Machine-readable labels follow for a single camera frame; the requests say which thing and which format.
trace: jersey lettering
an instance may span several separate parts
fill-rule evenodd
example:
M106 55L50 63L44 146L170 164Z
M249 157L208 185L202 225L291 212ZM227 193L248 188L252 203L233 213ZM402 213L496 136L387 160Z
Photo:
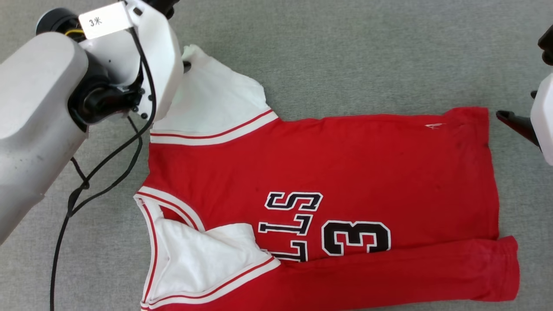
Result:
M290 246L297 249L296 253L281 253L281 252L270 252L274 257L282 260L292 260L305 262L307 261L307 241L296 241L291 240Z
M276 203L284 198L284 192L270 192L265 202L265 207L270 210L291 210L298 201L307 201L300 204L299 210L316 211L322 200L322 194L318 192L292 192L286 198L285 203Z
M294 217L294 220L299 221L301 223L299 226L274 225L274 224L269 224L267 222L260 222L258 232L261 232L261 233L267 233L269 231L292 232L292 233L296 233L296 235L299 235L299 236L305 236L307 235L307 231L309 230L309 225L311 224L312 218L313 218L313 215L296 214L296 216Z
M381 222L329 220L322 231L322 249L330 256L343 256L343 242L338 242L339 234L346 235L347 246L367 246L367 252L390 250L392 240L390 230ZM364 243L363 236L372 236L372 243Z
M322 200L322 194L318 192L292 192L286 197L286 202L277 203L285 195L284 192L270 192L265 207L269 210L289 211L299 203L298 210L316 212ZM295 214L294 221L298 222L298 225L270 224L260 221L257 231L264 234L288 232L296 236L306 236L313 217L311 214ZM338 235L346 236L347 246L366 247L367 253L387 251L392 245L390 230L381 222L329 220L321 227L321 234L322 249L330 256L344 255L344 243L338 241ZM364 241L364 236L371 236L372 242ZM291 240L290 247L295 248L296 251L287 253L269 250L269 252L282 260L307 261L307 241Z

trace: gray table surface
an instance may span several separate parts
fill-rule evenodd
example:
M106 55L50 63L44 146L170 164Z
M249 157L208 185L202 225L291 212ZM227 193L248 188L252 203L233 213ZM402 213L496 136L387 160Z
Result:
M33 36L48 9L82 13L109 2L0 1L0 60ZM181 0L176 10L171 24L182 45L197 44L261 82L268 104L285 120L436 114L471 105L528 115L529 92L551 71L536 45L553 23L548 0ZM76 158L90 171L131 134L123 121L94 126ZM520 244L518 298L383 310L553 309L553 168L497 120L490 136L501 233ZM118 156L92 190L119 176L131 155ZM138 309L150 247L132 195L147 174L145 151L122 185L71 219L60 256L58 309ZM0 309L48 307L54 247L67 196L79 183L66 167L0 246Z

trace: screw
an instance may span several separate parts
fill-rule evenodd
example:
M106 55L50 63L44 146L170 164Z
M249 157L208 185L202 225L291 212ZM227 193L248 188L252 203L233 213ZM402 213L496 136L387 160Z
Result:
M187 73L192 68L192 64L189 61L183 61L182 66L184 67L184 73Z

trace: red jersey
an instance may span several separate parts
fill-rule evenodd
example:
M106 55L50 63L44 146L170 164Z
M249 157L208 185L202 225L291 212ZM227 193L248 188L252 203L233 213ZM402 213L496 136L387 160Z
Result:
M488 111L285 122L263 88L192 46L136 195L144 309L340 310L508 300Z

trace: red stripe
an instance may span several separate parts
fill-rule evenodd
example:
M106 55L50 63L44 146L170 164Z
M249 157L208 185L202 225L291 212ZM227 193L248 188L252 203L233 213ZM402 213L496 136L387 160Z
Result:
M152 216L150 215L150 211L148 210L148 207L146 207L146 204L144 204L144 202L142 202L142 207L146 211L146 214L148 214L148 219L150 220L150 226L152 227L152 235L154 236L154 264L152 266L150 282L148 282L148 288L146 289L146 295L144 296L144 302L146 302L146 297L148 297L148 294L150 293L152 282L154 280L155 266L158 264L158 239L155 237L154 220L152 219Z
M190 299L205 298L205 297L207 297L207 296L213 295L214 293L216 293L217 291L219 291L221 288L223 288L223 287L229 285L230 283L232 283L232 282L236 281L237 279L243 277L244 275L246 275L246 274L252 272L253 270L259 269L259 268L261 268L261 267L263 267L263 266L268 265L268 264L269 264L271 261L273 261L273 260L274 260L274 258L271 257L270 259L268 259L268 260L265 261L264 263L261 263L261 264L255 266L255 267L249 269L248 271L245 271L245 272L241 273L240 275L236 276L235 278L231 279L230 281L226 282L225 284L223 284L223 285L217 287L213 292L210 292L210 293L205 294L205 295L203 295L203 296L191 297L191 296L185 296L185 295L173 295L173 296L164 297L164 298L162 298L162 299L156 301L155 303L158 303L158 302L160 302L160 301L164 301L164 300L170 299L170 298L190 298Z
M194 219L193 219L192 217L190 217L190 215L189 215L188 213L186 213L186 212L185 212L181 207L179 207L178 205L173 204L173 203L171 203L171 202L169 202L169 201L166 201L166 200L164 200L164 199L162 199L162 198L158 198L157 196L151 195L151 194L148 194L148 193L137 192L137 194L147 196L147 197L149 197L149 198L155 199L155 200L160 201L160 202L162 202L162 203L171 205L171 206L173 206L174 208L180 210L180 211L190 220L190 222L192 223L192 226L194 227L194 229L196 229L197 231L199 231L199 230L198 230L198 227L196 226L196 223L194 222Z
M252 122L254 122L255 120L263 117L263 116L266 116L268 115L269 113L273 112L272 110L269 110L269 111L266 111L266 112L263 112L262 114L260 114L259 116L249 120L248 122L246 123L243 123L237 127L233 127L231 129L229 129L228 131L224 131L222 133L219 133L219 134L215 134L215 135L210 135L210 136L185 136L185 135L180 135L180 134L163 134L163 133L150 133L150 136L169 136L169 137L180 137L180 138L187 138L187 139L207 139L207 138L215 138L215 137L219 137L219 136L223 136L225 134L229 134L230 132L232 131L235 131L241 127L244 127Z

